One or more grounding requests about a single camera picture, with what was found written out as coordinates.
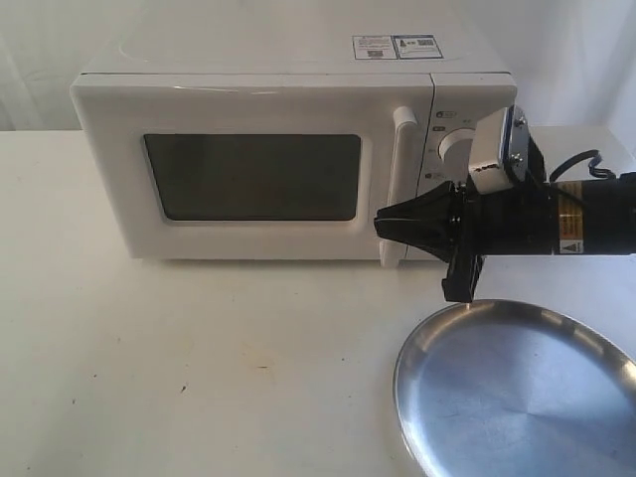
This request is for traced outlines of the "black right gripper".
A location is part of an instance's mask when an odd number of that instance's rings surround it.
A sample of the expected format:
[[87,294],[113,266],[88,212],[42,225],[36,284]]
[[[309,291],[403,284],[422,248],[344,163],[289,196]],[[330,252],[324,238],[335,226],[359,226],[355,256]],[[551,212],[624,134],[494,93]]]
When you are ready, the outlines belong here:
[[377,211],[378,229],[390,222],[442,223],[451,215],[449,239],[434,231],[377,230],[382,267],[395,268],[411,248],[426,260],[448,262],[442,290],[446,301],[470,303],[485,258],[494,255],[550,255],[555,252],[555,199],[545,187],[522,186],[488,195],[468,189],[453,199],[444,182],[411,200]]

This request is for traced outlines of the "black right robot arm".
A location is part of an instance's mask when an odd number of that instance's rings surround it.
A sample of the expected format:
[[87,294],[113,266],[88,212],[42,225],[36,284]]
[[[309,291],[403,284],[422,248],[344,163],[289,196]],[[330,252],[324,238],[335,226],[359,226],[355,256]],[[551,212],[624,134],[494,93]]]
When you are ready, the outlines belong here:
[[445,182],[378,210],[377,235],[447,263],[449,302],[470,303],[493,255],[628,255],[635,251],[635,176],[528,183],[481,194]]

